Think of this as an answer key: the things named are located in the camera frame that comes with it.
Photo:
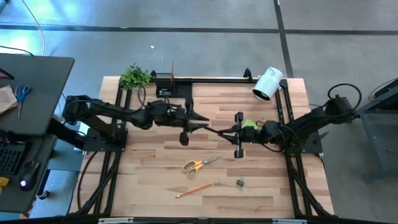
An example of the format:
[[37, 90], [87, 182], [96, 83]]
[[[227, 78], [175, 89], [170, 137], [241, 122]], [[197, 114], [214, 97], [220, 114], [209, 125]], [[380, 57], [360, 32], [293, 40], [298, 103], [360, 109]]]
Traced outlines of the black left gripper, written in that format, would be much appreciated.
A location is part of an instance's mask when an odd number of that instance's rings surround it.
[[204, 123], [190, 123], [191, 120], [196, 121], [209, 121], [208, 118], [199, 115], [192, 111], [193, 109], [193, 98], [185, 99], [185, 107], [183, 105], [172, 105], [171, 113], [174, 116], [172, 126], [182, 128], [183, 131], [180, 133], [180, 144], [187, 146], [189, 143], [188, 134], [196, 131], [197, 129], [208, 127], [208, 124]]

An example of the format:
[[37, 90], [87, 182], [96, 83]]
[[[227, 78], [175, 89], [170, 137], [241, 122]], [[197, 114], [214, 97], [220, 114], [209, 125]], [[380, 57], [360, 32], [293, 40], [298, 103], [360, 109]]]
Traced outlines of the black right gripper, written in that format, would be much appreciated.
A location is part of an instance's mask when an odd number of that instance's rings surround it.
[[223, 129], [219, 137], [229, 141], [231, 144], [236, 145], [234, 151], [234, 157], [240, 159], [244, 157], [244, 149], [242, 147], [243, 142], [255, 143], [263, 145], [265, 144], [264, 137], [260, 131], [255, 130], [253, 126], [243, 126], [243, 112], [237, 112], [234, 116], [236, 124], [229, 129]]

